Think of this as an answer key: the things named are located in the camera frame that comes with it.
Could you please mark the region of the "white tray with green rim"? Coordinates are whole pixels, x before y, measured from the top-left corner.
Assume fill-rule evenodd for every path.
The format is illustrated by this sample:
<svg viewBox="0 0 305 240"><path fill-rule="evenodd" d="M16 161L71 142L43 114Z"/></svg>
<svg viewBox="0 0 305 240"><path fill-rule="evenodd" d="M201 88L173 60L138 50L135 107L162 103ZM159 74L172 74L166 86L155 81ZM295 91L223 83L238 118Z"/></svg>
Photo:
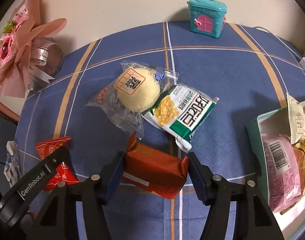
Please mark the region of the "white tray with green rim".
<svg viewBox="0 0 305 240"><path fill-rule="evenodd" d="M261 114L247 132L256 156L257 185L285 239L305 238L305 101Z"/></svg>

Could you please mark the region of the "blue plaid tablecloth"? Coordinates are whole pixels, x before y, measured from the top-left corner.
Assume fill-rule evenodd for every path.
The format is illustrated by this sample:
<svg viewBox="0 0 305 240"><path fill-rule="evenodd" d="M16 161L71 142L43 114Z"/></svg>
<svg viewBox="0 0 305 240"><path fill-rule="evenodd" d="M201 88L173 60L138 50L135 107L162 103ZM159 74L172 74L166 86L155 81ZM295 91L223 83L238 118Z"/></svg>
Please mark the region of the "blue plaid tablecloth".
<svg viewBox="0 0 305 240"><path fill-rule="evenodd" d="M176 72L179 82L219 98L192 139L192 150L212 172L244 183L255 177L246 125L279 109L278 92L305 100L305 72L270 33L225 24L219 38L192 33L187 21L157 23L100 38L66 56L53 84L24 103L16 131L20 169L39 161L38 142L72 138L71 161L79 180L100 172L129 135L89 100L122 71L123 61Z"/></svg>

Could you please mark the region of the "teal house toy box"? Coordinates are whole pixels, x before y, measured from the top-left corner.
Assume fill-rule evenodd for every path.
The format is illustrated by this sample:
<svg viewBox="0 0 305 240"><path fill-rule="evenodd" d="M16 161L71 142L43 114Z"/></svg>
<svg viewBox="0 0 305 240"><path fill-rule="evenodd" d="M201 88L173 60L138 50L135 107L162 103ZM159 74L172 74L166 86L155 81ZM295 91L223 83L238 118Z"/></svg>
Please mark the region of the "teal house toy box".
<svg viewBox="0 0 305 240"><path fill-rule="evenodd" d="M187 4L191 31L219 38L226 21L226 4L216 0L189 0Z"/></svg>

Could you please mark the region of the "pink flower bouquet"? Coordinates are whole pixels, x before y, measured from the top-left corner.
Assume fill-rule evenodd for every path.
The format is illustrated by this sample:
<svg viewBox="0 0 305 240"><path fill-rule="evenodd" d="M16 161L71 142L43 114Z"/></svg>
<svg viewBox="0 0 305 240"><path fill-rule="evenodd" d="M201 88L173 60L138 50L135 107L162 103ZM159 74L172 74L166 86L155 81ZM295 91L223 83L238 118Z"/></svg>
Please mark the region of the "pink flower bouquet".
<svg viewBox="0 0 305 240"><path fill-rule="evenodd" d="M14 9L0 36L0 96L25 97L32 76L42 73L34 44L55 36L66 24L65 18L42 24L40 0L23 0Z"/></svg>

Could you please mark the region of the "clear bun packet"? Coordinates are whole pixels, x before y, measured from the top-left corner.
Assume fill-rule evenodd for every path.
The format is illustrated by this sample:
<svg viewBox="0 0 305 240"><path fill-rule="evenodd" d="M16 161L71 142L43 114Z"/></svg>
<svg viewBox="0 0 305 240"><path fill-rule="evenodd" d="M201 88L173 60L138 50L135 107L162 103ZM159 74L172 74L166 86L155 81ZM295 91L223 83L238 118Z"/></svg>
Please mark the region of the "clear bun packet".
<svg viewBox="0 0 305 240"><path fill-rule="evenodd" d="M88 106L100 107L108 119L126 133L144 136L143 115L160 95L176 83L174 70L141 62L123 61L122 73L95 94Z"/></svg>

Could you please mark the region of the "cream white snack packet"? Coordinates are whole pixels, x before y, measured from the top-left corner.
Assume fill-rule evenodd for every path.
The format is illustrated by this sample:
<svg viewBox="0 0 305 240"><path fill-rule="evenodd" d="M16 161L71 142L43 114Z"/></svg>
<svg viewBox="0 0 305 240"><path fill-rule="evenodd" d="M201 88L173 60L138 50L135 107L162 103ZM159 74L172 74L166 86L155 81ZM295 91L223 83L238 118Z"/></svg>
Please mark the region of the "cream white snack packet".
<svg viewBox="0 0 305 240"><path fill-rule="evenodd" d="M305 139L305 117L302 105L287 93L290 142L295 145Z"/></svg>

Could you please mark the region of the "green white corn packet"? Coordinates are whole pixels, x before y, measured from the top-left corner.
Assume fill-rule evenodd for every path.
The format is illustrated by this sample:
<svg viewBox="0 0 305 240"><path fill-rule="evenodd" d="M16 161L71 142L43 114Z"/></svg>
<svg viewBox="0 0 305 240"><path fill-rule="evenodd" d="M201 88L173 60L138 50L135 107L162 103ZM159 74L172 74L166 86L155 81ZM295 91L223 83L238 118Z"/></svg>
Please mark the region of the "green white corn packet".
<svg viewBox="0 0 305 240"><path fill-rule="evenodd" d="M191 140L199 126L219 101L184 83L163 92L155 104L143 113L144 119L175 138L183 152L192 149Z"/></svg>

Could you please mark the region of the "dark red packet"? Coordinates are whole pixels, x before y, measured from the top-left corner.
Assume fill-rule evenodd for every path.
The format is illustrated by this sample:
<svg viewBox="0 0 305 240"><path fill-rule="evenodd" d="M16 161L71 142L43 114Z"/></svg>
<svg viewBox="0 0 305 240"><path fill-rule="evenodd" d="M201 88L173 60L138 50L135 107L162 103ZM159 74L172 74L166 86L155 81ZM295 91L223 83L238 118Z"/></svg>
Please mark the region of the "dark red packet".
<svg viewBox="0 0 305 240"><path fill-rule="evenodd" d="M124 180L166 199L175 198L187 180L188 157L179 158L137 141L132 133L127 143Z"/></svg>

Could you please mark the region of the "beige bread packet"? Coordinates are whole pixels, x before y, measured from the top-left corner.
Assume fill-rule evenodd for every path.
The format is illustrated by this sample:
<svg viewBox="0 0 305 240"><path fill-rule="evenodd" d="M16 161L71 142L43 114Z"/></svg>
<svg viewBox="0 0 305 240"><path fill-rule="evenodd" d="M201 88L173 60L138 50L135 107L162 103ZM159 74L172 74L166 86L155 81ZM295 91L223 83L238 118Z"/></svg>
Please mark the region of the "beige bread packet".
<svg viewBox="0 0 305 240"><path fill-rule="evenodd" d="M294 154L297 161L300 182L301 182L301 195L305 195L305 152L300 148L294 148Z"/></svg>

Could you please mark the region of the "pink snack packet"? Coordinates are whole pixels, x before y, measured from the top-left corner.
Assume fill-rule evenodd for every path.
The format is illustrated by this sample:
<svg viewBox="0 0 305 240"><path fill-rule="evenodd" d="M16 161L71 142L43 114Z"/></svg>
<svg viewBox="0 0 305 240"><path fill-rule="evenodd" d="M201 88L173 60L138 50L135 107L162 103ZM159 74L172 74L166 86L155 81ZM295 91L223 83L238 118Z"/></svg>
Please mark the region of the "pink snack packet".
<svg viewBox="0 0 305 240"><path fill-rule="evenodd" d="M301 182L293 146L286 135L262 134L268 172L269 206L281 212L301 197Z"/></svg>

